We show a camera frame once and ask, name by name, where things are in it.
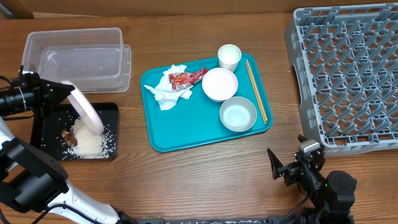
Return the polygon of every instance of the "red snack wrapper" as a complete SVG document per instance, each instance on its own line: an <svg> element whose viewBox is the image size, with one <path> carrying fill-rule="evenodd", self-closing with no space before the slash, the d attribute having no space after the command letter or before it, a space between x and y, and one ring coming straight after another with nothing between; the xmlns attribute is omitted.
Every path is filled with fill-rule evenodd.
<svg viewBox="0 0 398 224"><path fill-rule="evenodd" d="M180 91L199 82L206 74L207 69L203 68L197 72L182 72L169 74L169 81L173 86L173 90Z"/></svg>

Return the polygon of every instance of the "brown food piece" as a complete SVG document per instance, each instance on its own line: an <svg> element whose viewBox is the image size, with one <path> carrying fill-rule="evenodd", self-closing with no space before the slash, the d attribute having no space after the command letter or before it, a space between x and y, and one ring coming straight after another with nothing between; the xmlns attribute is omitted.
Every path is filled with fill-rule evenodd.
<svg viewBox="0 0 398 224"><path fill-rule="evenodd" d="M75 147L77 146L77 140L73 133L70 133L66 129L62 130L61 135L63 137L63 140L68 144L68 146Z"/></svg>

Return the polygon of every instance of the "wooden table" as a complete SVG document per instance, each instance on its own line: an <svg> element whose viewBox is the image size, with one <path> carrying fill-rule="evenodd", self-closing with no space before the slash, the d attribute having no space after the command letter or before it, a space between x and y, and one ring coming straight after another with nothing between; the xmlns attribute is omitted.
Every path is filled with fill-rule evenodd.
<svg viewBox="0 0 398 224"><path fill-rule="evenodd" d="M119 27L132 49L132 77L126 93L87 95L112 101L120 111L118 156L113 161L62 162L70 180L100 202L134 217L239 218L284 215L303 196L282 179L272 180L266 149L287 164L302 133L299 90L289 67L283 31L291 14L223 16L103 17L97 19L9 20L0 22L0 74L16 77L26 37L41 30ZM274 123L268 132L207 146L159 153L150 146L139 85L148 69L216 56L223 44L254 56ZM7 122L30 139L32 120ZM352 214L356 223L397 223L398 151L327 158L322 170L344 170L358 180ZM12 223L39 214L1 206ZM42 223L71 223L47 215Z"/></svg>

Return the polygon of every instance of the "clear plastic container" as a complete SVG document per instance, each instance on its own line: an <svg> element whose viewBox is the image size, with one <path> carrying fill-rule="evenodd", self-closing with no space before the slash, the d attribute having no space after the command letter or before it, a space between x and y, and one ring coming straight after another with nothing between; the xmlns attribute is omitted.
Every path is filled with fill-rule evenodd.
<svg viewBox="0 0 398 224"><path fill-rule="evenodd" d="M131 49L119 28L32 32L22 65L34 64L41 78L69 80L90 93L127 91Z"/></svg>

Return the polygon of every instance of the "pile of rice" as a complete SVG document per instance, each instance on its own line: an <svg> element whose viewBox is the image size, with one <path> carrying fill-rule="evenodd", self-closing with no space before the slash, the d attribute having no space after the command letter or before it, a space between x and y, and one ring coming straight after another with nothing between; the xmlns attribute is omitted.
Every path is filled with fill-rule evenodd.
<svg viewBox="0 0 398 224"><path fill-rule="evenodd" d="M102 135L95 134L80 118L76 119L75 124L70 128L77 140L75 147L69 147L65 154L76 156L80 159L101 159L109 158L109 153L114 151L115 142L108 147L107 142L114 141L114 134L110 134L109 129L104 127Z"/></svg>

